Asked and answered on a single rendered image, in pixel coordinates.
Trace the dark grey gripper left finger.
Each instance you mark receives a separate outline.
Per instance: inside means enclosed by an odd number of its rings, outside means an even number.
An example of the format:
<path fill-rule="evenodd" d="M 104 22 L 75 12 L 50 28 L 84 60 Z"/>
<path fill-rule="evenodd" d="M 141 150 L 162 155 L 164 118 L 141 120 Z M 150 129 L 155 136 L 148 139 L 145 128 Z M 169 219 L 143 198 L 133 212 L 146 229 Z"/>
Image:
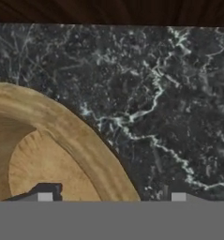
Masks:
<path fill-rule="evenodd" d="M 63 186 L 61 183 L 38 183 L 29 191 L 12 196 L 7 201 L 23 202 L 56 202 L 62 201 Z"/>

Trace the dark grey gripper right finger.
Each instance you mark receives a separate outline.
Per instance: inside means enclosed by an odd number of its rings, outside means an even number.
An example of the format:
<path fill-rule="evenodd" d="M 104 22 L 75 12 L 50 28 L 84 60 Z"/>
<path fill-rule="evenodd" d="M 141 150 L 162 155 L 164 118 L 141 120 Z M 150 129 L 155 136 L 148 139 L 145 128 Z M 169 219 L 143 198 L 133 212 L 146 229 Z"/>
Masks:
<path fill-rule="evenodd" d="M 185 187 L 179 189 L 168 185 L 163 186 L 161 199 L 167 202 L 217 202 L 216 198 L 196 194 Z"/>

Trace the tan wooden bowl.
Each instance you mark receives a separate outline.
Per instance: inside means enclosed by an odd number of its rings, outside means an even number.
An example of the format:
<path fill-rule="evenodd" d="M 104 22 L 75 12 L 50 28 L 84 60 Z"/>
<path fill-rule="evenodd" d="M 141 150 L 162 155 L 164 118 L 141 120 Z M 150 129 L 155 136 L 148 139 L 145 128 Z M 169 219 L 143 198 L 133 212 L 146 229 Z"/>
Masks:
<path fill-rule="evenodd" d="M 116 154 L 72 111 L 0 82 L 0 201 L 42 186 L 68 202 L 138 202 Z"/>

